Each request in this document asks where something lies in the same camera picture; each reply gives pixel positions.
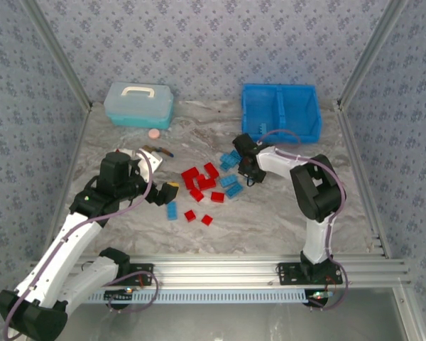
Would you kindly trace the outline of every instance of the plastic storage box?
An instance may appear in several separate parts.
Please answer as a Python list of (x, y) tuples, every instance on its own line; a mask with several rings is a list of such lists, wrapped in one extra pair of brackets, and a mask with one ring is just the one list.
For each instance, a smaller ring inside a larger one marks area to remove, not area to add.
[[(312, 85), (245, 84), (241, 105), (241, 129), (254, 141), (274, 129), (292, 131), (303, 144), (319, 141), (322, 117)], [(297, 143), (294, 136), (285, 133), (270, 135), (265, 141), (271, 144)]]
[(166, 85), (115, 82), (104, 107), (117, 126), (167, 129), (173, 113), (173, 95)]

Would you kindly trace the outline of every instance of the marble surface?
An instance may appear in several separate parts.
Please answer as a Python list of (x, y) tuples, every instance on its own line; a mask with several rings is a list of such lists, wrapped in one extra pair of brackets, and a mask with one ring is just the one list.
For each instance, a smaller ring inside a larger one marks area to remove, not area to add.
[[(365, 253), (372, 247), (349, 157), (334, 112), (322, 111), (322, 137), (318, 144), (296, 149), (305, 156), (327, 155), (344, 182), (347, 202), (334, 226), (334, 252)], [(197, 203), (183, 185), (181, 172), (196, 166), (203, 171), (209, 161), (219, 169), (219, 157), (233, 149), (232, 140), (241, 132), (239, 102), (179, 102), (171, 127), (151, 141), (147, 129), (114, 126), (96, 103), (87, 124), (65, 213), (76, 193), (99, 172), (106, 152), (115, 148), (137, 149), (145, 144), (167, 148), (174, 158), (164, 162), (154, 181), (175, 181), (182, 185), (177, 196), (178, 220), (168, 221), (165, 206), (144, 202), (135, 210), (109, 220), (85, 254), (98, 254), (115, 247), (129, 254), (210, 253), (210, 254), (297, 254), (305, 243), (305, 218), (297, 206), (292, 183), (268, 174), (261, 184), (244, 191), (224, 204), (211, 202), (209, 193)], [(221, 176), (237, 173), (236, 168)], [(194, 210), (197, 220), (188, 223), (183, 212)], [(207, 227), (203, 215), (213, 217)]]

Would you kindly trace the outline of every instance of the wallpaper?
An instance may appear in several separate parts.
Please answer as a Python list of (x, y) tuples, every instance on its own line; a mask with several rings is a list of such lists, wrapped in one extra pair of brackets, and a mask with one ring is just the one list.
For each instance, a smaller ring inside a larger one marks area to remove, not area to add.
[(82, 119), (20, 2), (0, 0), (0, 290), (40, 257)]
[(38, 0), (92, 101), (114, 81), (179, 99), (238, 99), (245, 82), (340, 96), (388, 0)]
[(409, 2), (347, 113), (394, 257), (426, 316), (426, 0)]

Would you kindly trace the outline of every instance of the light blue storage box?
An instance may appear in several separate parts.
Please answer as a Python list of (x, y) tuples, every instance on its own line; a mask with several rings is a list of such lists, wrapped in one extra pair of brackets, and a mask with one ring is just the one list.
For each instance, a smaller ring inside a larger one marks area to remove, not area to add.
[(117, 126), (167, 129), (173, 113), (173, 95), (167, 85), (115, 82), (104, 107)]

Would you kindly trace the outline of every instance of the blue patterned wall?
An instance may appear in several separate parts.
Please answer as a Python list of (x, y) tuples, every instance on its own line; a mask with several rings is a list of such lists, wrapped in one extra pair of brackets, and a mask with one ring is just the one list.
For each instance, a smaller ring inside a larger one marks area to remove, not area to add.
[(409, 2), (347, 113), (393, 255), (426, 315), (426, 0)]
[(20, 2), (0, 0), (0, 290), (42, 252), (83, 116)]
[(117, 80), (180, 99), (245, 82), (314, 84), (336, 99), (388, 0), (38, 0), (89, 98)]

